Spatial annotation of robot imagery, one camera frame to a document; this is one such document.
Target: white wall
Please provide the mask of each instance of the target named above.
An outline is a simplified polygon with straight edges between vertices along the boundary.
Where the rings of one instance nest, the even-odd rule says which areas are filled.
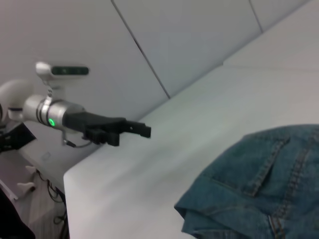
[[[264,31],[309,0],[251,0]]]
[[[91,74],[66,89],[67,100],[93,113],[137,120],[168,99],[110,1],[3,0],[0,32],[1,83],[25,78],[46,94],[35,62],[71,61],[87,64]],[[67,169],[94,150],[62,147],[60,132],[26,125],[51,152],[38,167],[60,183]]]
[[[224,66],[319,71],[319,1],[311,1],[224,61]]]
[[[172,96],[261,32],[248,0],[115,0]]]

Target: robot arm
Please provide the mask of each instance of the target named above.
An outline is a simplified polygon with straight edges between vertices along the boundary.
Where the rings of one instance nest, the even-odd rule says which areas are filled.
[[[83,133],[85,139],[95,144],[107,143],[118,146],[120,134],[130,132],[150,138],[151,128],[144,123],[127,121],[125,118],[108,118],[88,113],[78,104],[63,100],[65,79],[75,79],[89,74],[85,66],[36,64],[38,76],[48,89],[46,97],[33,95],[28,81],[13,80],[0,87],[1,120],[5,113],[14,121],[35,121],[63,132]]]

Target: jeans seam stitching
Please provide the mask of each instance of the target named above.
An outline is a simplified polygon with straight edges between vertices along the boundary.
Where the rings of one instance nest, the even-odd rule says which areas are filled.
[[[311,147],[313,146],[314,142],[315,142],[315,139],[314,139],[314,136],[312,135],[309,138],[309,143],[307,147],[304,148],[304,150],[297,157],[293,170],[291,172],[291,176],[288,182],[287,190],[285,192],[283,203],[272,214],[273,217],[284,219],[287,216],[288,209],[289,209],[288,207],[289,207],[289,204],[291,203],[293,194],[298,187],[300,174],[304,167],[307,154],[310,151]]]
[[[280,140],[273,152],[271,153],[271,156],[266,160],[266,163],[262,165],[262,171],[256,175],[256,177],[252,180],[251,190],[243,190],[243,193],[245,193],[248,196],[255,196],[258,192],[259,188],[261,187],[262,183],[265,180],[265,177],[268,175],[270,169],[272,168],[280,150],[289,142],[290,138],[286,138],[285,140]]]
[[[279,226],[280,232],[281,232],[281,234],[282,234],[282,236],[283,236],[283,239],[285,239],[285,238],[286,238],[286,235],[285,235],[285,232],[284,232],[284,230],[283,230],[283,228],[282,228],[282,226],[281,226],[281,224],[280,224],[279,219],[276,218],[276,221],[277,221],[277,224],[278,224],[278,226]]]

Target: jeans pocket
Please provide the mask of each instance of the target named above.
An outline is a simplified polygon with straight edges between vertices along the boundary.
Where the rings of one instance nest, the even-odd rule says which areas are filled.
[[[201,176],[254,197],[289,139],[272,137],[269,132],[246,136],[221,154]]]

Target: floor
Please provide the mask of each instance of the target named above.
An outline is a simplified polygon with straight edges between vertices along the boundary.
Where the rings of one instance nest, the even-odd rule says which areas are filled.
[[[47,183],[38,174],[33,179],[36,190],[27,193],[13,204],[22,221],[34,232],[37,239],[58,239],[63,222],[56,225],[53,220],[64,214],[64,204],[54,202],[47,190]]]

